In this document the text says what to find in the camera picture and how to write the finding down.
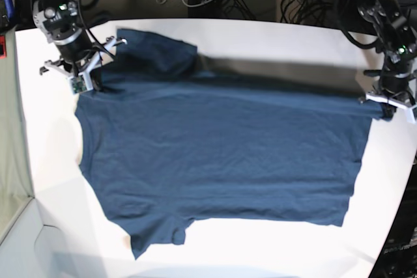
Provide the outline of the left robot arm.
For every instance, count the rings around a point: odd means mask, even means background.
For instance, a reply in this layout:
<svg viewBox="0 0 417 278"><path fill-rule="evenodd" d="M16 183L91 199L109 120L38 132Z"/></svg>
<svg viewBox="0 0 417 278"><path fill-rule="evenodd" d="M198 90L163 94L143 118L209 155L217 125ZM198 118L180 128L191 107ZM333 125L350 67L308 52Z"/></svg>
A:
<svg viewBox="0 0 417 278"><path fill-rule="evenodd" d="M416 123L416 97L409 83L416 79L413 62L416 59L416 33L401 10L398 0L356 0L359 15L372 24L376 40L370 44L357 42L344 28L340 30L356 47L374 49L384 56L380 70L366 70L374 78L373 89L366 93L367 101L381 105L386 118L400 109L407 121ZM334 1L336 17L340 17L339 0Z"/></svg>

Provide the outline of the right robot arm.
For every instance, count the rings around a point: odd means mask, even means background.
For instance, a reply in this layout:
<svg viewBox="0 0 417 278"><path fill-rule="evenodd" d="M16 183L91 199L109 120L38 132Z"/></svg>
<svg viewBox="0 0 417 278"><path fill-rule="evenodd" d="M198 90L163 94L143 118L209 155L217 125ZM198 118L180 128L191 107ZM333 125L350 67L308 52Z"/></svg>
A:
<svg viewBox="0 0 417 278"><path fill-rule="evenodd" d="M101 91L102 57L114 58L110 49L127 43L114 36L100 43L83 19L84 8L81 0L37 0L33 4L35 26L59 52L59 58L45 61L39 72L65 76L73 94Z"/></svg>

